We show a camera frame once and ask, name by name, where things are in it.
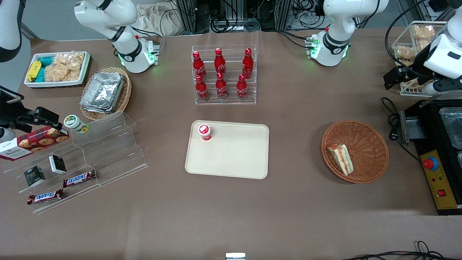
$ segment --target control panel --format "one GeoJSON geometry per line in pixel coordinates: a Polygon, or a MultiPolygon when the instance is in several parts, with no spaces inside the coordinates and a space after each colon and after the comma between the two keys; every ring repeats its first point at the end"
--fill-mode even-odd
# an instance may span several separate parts
{"type": "Polygon", "coordinates": [[[420,156],[420,161],[439,210],[456,209],[457,204],[436,150],[420,156]]]}

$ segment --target brown tabletop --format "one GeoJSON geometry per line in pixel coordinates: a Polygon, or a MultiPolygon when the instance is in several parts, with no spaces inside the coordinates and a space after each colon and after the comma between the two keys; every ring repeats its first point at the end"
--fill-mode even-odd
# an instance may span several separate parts
{"type": "MultiPolygon", "coordinates": [[[[393,37],[402,31],[392,33],[393,37]]],[[[129,74],[126,113],[138,124],[137,143],[148,168],[33,214],[16,192],[16,176],[0,182],[3,259],[343,259],[365,253],[431,250],[462,257],[462,217],[439,217],[418,162],[385,138],[390,164],[378,181],[346,183],[325,165],[320,142],[333,122],[356,119],[388,136],[388,112],[415,98],[386,91],[393,67],[383,29],[357,30],[347,57],[327,68],[277,33],[169,37],[159,64],[129,74]],[[196,106],[191,46],[258,44],[256,105],[196,106]],[[263,180],[189,174],[184,169],[193,121],[265,124],[270,129],[268,176],[263,180]]],[[[85,50],[90,73],[121,67],[107,40],[33,41],[32,53],[85,50]]],[[[80,114],[82,88],[21,87],[26,107],[80,114]]]]}

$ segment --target coca-cola bottle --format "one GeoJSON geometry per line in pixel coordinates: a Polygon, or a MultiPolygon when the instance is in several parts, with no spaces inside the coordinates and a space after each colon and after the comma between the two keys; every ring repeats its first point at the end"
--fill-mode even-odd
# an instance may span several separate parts
{"type": "Polygon", "coordinates": [[[252,49],[245,49],[245,56],[242,60],[242,74],[246,79],[250,79],[254,70],[254,59],[252,58],[252,49]]]}
{"type": "Polygon", "coordinates": [[[215,49],[215,70],[223,73],[223,78],[226,78],[226,61],[222,56],[221,48],[215,49]]]}
{"type": "Polygon", "coordinates": [[[193,51],[193,58],[194,73],[196,75],[201,75],[202,79],[205,80],[207,78],[207,72],[205,72],[205,64],[198,51],[193,51]]]}
{"type": "Polygon", "coordinates": [[[207,92],[207,85],[205,85],[205,83],[202,82],[201,75],[196,76],[196,92],[197,98],[200,100],[208,100],[210,98],[207,92]]]}
{"type": "Polygon", "coordinates": [[[247,82],[245,82],[244,74],[239,75],[239,81],[237,82],[237,98],[240,101],[247,99],[247,82]]]}
{"type": "Polygon", "coordinates": [[[220,100],[225,100],[228,97],[228,91],[226,90],[226,82],[223,80],[223,73],[217,73],[217,82],[215,83],[217,87],[217,95],[220,100]]]}

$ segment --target wicker basket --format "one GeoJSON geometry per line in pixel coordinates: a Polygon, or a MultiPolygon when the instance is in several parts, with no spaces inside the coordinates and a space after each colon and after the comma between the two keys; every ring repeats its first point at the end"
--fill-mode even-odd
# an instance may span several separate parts
{"type": "Polygon", "coordinates": [[[378,180],[387,170],[388,147],[382,136],[371,126],[344,120],[327,128],[322,136],[321,151],[327,166],[340,178],[352,183],[369,183],[378,180]],[[353,162],[353,172],[345,176],[327,146],[344,144],[353,162]]]}
{"type": "MultiPolygon", "coordinates": [[[[115,106],[115,111],[114,112],[124,111],[125,108],[128,105],[128,100],[130,99],[130,95],[132,93],[132,83],[130,82],[130,79],[129,79],[127,73],[121,68],[114,68],[114,67],[103,68],[102,70],[100,70],[98,72],[109,72],[109,73],[117,72],[117,73],[120,73],[121,75],[123,75],[125,77],[125,82],[123,83],[123,86],[122,86],[123,89],[120,92],[119,100],[117,101],[117,105],[115,106]]],[[[93,79],[93,77],[95,75],[96,75],[96,73],[93,76],[91,76],[90,80],[87,81],[87,84],[85,85],[85,88],[84,88],[83,93],[82,93],[82,97],[85,95],[85,92],[88,89],[88,85],[90,84],[90,81],[93,79]]],[[[101,118],[109,115],[109,114],[104,114],[104,113],[90,112],[90,111],[87,111],[87,110],[83,109],[82,107],[80,107],[80,110],[82,111],[83,115],[86,118],[91,119],[91,120],[101,119],[101,118]]]]}

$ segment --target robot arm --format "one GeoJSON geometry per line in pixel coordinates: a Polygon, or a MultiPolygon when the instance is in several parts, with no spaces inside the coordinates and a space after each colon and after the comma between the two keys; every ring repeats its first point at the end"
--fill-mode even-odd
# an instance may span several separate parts
{"type": "Polygon", "coordinates": [[[383,12],[389,0],[325,0],[324,13],[331,19],[328,31],[312,38],[318,40],[311,58],[324,66],[335,66],[345,56],[348,43],[356,29],[353,17],[383,12]]]}
{"type": "Polygon", "coordinates": [[[386,89],[417,79],[419,85],[433,80],[423,88],[430,96],[462,91],[462,0],[448,0],[448,3],[456,10],[455,15],[409,66],[419,74],[397,66],[383,77],[386,89]]]}
{"type": "Polygon", "coordinates": [[[138,11],[130,0],[89,0],[75,4],[77,20],[86,27],[104,35],[119,52],[128,71],[140,73],[154,64],[152,41],[137,39],[131,29],[138,11]]]}
{"type": "Polygon", "coordinates": [[[0,0],[0,62],[14,58],[21,48],[21,19],[25,0],[0,0]]]}

